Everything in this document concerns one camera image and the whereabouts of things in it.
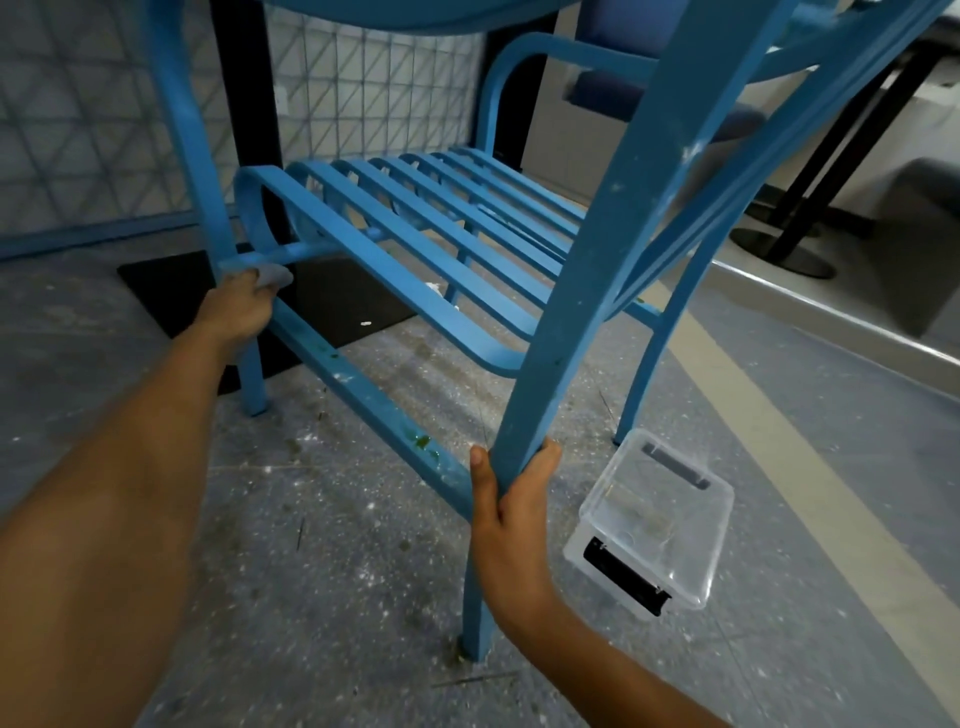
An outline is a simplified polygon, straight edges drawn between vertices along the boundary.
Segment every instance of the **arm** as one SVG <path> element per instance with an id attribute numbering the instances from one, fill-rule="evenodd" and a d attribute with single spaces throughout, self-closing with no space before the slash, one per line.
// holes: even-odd
<path id="1" fill-rule="evenodd" d="M 5 724 L 130 726 L 180 625 L 223 370 L 270 320 L 256 272 L 210 291 L 156 369 L 0 529 Z"/>
<path id="2" fill-rule="evenodd" d="M 470 450 L 471 548 L 496 623 L 592 726 L 727 725 L 607 643 L 557 595 L 546 560 L 546 485 L 560 457 L 560 446 L 545 440 L 497 503 L 487 452 Z"/>

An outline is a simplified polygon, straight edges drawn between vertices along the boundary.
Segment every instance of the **gray floor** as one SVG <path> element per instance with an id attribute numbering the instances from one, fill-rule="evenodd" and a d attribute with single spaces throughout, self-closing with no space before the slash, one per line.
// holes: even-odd
<path id="1" fill-rule="evenodd" d="M 0 511 L 164 350 L 116 265 L 196 245 L 182 231 L 0 266 Z M 956 599 L 960 407 L 717 294 L 693 311 Z M 646 338 L 610 322 L 551 431 L 565 447 L 549 539 L 566 598 L 737 725 L 952 725 L 669 355 L 641 423 L 736 489 L 707 609 L 637 622 L 563 560 Z M 492 440 L 510 382 L 421 321 L 346 353 L 452 451 Z M 456 658 L 466 525 L 302 368 L 268 388 L 253 420 L 221 399 L 196 595 L 139 725 L 580 724 L 502 638 L 483 665 Z"/>

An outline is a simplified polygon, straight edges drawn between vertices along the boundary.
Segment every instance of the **person's right hand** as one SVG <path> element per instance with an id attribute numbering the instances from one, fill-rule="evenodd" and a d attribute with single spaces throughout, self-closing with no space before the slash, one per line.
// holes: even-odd
<path id="1" fill-rule="evenodd" d="M 561 603 L 546 560 L 546 486 L 562 454 L 546 438 L 498 503 L 490 455 L 470 449 L 473 563 L 493 618 L 514 643 Z"/>

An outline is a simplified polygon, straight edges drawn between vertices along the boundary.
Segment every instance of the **clear plastic container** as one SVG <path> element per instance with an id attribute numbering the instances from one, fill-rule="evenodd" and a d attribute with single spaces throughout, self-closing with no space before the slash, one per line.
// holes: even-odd
<path id="1" fill-rule="evenodd" d="M 580 507 L 564 556 L 641 619 L 703 609 L 733 488 L 632 430 Z"/>

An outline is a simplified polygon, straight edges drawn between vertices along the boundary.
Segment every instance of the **forearm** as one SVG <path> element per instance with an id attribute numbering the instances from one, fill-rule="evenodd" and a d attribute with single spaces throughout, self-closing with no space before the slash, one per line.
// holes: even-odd
<path id="1" fill-rule="evenodd" d="M 0 704 L 15 724 L 68 709 L 129 725 L 152 691 L 186 597 L 225 363 L 188 329 L 4 524 L 0 623 L 17 628 L 0 645 Z"/>
<path id="2" fill-rule="evenodd" d="M 563 602 L 511 636 L 593 728 L 725 726 L 587 627 Z"/>

